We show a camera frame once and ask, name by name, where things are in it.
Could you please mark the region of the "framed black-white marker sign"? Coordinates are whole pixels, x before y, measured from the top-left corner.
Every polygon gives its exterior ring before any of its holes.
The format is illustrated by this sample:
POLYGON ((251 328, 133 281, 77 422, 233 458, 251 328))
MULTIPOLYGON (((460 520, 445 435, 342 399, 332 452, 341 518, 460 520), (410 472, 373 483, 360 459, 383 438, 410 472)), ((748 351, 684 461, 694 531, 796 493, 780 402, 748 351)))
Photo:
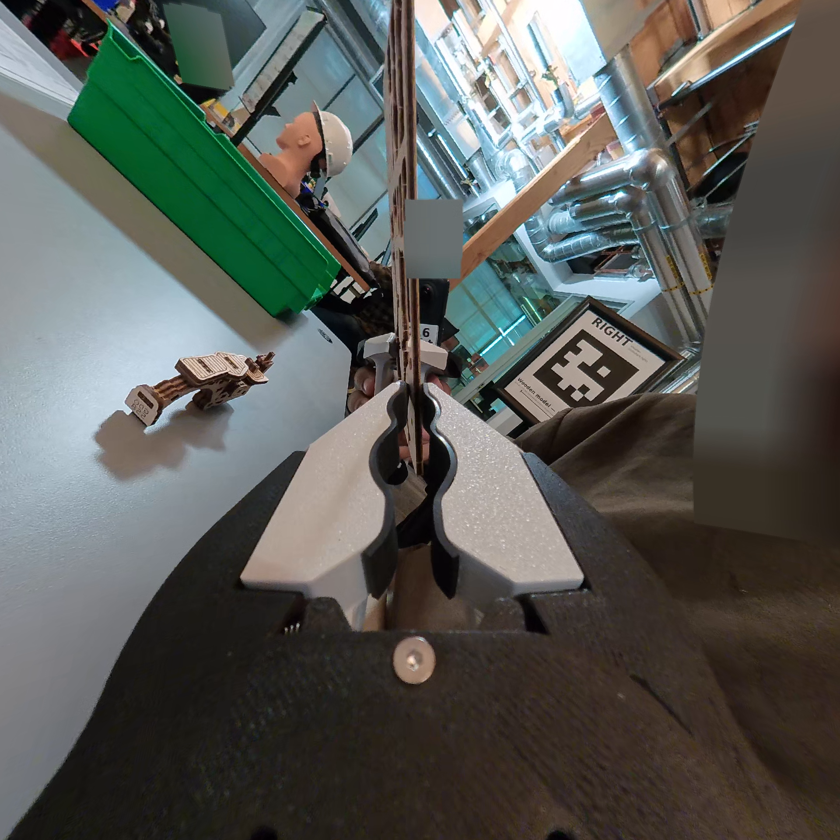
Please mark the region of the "framed black-white marker sign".
POLYGON ((684 360, 588 297, 493 386, 498 399, 534 425, 563 410, 640 393, 684 360))

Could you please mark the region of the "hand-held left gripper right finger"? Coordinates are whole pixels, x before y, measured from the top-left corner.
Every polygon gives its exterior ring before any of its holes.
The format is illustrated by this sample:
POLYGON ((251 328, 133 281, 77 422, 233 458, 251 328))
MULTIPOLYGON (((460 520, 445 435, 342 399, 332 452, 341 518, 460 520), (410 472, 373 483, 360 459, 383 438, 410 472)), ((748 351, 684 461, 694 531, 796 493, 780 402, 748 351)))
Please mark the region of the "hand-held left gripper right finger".
POLYGON ((522 451, 439 386, 423 387, 432 566, 448 598, 574 592, 584 573, 522 451))

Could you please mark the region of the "green plastic bin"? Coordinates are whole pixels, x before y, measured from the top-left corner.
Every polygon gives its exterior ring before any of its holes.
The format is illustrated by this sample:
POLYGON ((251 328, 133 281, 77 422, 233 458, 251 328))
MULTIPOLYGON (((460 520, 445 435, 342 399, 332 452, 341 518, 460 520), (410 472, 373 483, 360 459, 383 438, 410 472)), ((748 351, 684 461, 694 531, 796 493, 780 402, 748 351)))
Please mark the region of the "green plastic bin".
POLYGON ((330 291, 339 261, 112 25, 67 120, 269 315, 308 310, 330 291))

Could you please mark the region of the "white hard hat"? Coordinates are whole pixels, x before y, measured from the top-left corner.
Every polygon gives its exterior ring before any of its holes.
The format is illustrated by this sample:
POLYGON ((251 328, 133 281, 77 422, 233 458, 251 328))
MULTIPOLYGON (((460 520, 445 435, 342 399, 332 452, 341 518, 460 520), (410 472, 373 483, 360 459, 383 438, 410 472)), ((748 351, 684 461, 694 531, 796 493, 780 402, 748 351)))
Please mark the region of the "white hard hat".
POLYGON ((310 173, 315 177, 340 175, 349 165, 354 152, 354 142, 348 127, 335 114, 321 110, 311 103, 322 149, 311 160, 310 173))

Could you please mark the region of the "silver ventilation ducts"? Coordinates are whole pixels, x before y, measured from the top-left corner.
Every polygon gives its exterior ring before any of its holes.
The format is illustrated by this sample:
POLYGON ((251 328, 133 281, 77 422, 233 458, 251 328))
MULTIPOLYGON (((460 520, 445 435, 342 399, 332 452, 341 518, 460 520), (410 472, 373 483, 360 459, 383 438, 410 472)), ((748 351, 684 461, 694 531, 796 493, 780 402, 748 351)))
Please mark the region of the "silver ventilation ducts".
POLYGON ((549 200, 572 208, 585 202, 602 208, 598 218, 629 221, 659 289, 687 343, 705 336, 714 274, 704 239, 670 156, 651 148, 597 166, 564 184, 549 200))

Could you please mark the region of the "black garment with white print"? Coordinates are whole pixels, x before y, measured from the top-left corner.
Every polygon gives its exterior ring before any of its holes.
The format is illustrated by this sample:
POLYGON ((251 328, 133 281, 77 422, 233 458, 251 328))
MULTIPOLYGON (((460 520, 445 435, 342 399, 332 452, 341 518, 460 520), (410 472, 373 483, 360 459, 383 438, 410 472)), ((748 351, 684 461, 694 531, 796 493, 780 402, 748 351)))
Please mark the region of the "black garment with white print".
POLYGON ((375 288, 371 262, 358 241, 343 225, 335 213, 320 201, 306 182, 301 183, 297 203, 315 228, 346 259, 369 288, 375 288))

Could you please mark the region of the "wooden ceiling beam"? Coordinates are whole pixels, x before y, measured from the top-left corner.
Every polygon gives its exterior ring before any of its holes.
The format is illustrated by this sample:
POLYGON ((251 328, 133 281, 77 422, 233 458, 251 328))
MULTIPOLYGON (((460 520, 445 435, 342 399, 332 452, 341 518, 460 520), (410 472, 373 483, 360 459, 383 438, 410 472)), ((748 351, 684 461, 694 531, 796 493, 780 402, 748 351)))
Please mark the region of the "wooden ceiling beam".
POLYGON ((456 288, 531 215, 540 210, 563 184, 578 175, 585 165, 615 140, 615 130, 605 114, 587 125, 464 245, 460 276, 449 281, 450 287, 456 288))

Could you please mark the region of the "thin black-framed screen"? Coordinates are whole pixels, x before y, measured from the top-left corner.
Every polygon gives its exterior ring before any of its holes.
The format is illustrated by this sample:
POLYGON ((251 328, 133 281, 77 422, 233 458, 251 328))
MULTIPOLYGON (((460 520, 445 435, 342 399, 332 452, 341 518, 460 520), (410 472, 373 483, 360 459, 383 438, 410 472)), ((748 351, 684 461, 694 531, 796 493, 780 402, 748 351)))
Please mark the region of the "thin black-framed screen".
POLYGON ((240 97, 246 119, 231 136, 231 143, 243 143, 257 122, 270 110, 279 95, 292 83, 299 59, 310 48, 327 23, 323 11, 307 7, 288 30, 278 47, 257 72, 240 97))

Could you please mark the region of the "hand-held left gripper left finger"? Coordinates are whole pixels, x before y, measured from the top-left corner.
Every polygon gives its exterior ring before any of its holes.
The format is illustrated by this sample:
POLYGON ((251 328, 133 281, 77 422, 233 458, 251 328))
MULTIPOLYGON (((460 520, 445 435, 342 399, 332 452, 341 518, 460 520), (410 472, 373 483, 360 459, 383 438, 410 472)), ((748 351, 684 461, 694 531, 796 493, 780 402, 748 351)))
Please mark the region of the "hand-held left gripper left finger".
POLYGON ((244 567, 244 587, 332 598, 353 630, 396 571, 396 510, 389 479, 401 460, 404 382, 311 444, 244 567))

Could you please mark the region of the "mannequin head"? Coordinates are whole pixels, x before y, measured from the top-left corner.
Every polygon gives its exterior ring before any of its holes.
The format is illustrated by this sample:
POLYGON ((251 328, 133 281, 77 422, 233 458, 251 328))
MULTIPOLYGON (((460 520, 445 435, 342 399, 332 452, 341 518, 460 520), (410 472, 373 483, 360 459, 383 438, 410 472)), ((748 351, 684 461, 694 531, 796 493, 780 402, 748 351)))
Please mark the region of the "mannequin head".
POLYGON ((319 178, 325 163, 319 118, 315 111, 303 112, 287 123, 276 143, 280 151, 277 154, 261 154, 258 161, 292 198, 297 199, 305 178, 308 175, 319 178))

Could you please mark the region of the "person's right hand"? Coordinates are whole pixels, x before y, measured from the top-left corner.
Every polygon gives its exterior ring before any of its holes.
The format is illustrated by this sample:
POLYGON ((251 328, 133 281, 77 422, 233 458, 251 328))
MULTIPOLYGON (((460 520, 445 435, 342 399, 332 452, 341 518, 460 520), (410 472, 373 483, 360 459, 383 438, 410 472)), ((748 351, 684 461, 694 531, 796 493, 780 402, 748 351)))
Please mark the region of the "person's right hand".
POLYGON ((367 403, 375 393, 375 368, 364 365, 353 374, 346 399, 346 412, 352 414, 367 403))

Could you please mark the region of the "laser-cut wooden puzzle sheet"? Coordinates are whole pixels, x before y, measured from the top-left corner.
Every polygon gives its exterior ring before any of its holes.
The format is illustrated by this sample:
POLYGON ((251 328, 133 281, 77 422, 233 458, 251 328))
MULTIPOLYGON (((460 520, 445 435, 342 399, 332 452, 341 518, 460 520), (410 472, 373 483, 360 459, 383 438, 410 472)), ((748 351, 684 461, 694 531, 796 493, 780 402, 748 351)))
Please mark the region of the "laser-cut wooden puzzle sheet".
POLYGON ((423 385, 419 355, 419 280, 406 262, 406 208, 417 198, 417 102, 414 2, 393 1, 384 63, 384 115, 392 244, 397 371, 410 394, 406 442, 424 474, 423 385))

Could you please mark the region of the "black monitor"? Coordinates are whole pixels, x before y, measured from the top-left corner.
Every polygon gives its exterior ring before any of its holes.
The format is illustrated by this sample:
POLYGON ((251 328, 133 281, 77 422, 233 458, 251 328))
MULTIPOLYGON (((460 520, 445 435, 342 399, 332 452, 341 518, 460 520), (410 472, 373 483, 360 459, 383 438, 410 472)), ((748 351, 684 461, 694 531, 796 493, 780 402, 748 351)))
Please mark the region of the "black monitor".
POLYGON ((233 70, 266 29, 246 1, 164 2, 181 88, 197 104, 235 84, 233 70))

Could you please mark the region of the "small assembled wooden model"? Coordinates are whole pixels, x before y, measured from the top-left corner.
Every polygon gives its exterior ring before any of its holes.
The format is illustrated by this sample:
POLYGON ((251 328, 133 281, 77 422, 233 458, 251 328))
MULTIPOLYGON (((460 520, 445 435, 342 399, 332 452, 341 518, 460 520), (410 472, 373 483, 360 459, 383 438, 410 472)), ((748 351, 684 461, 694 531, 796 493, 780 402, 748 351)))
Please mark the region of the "small assembled wooden model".
POLYGON ((237 353, 215 352, 180 358, 177 375, 156 385, 138 385, 124 404, 141 422, 154 425, 166 407, 193 394, 192 403, 205 411, 245 395, 252 387, 268 382, 266 375, 275 352, 254 359, 237 353))

